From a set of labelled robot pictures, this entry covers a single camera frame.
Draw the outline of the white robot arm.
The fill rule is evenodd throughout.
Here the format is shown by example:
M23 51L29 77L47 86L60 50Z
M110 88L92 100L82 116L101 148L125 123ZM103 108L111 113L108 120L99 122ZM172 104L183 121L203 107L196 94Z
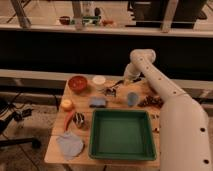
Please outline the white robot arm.
M124 71L130 82L143 74L164 104L160 110L160 171L213 171L208 114L153 62L152 49L135 49Z

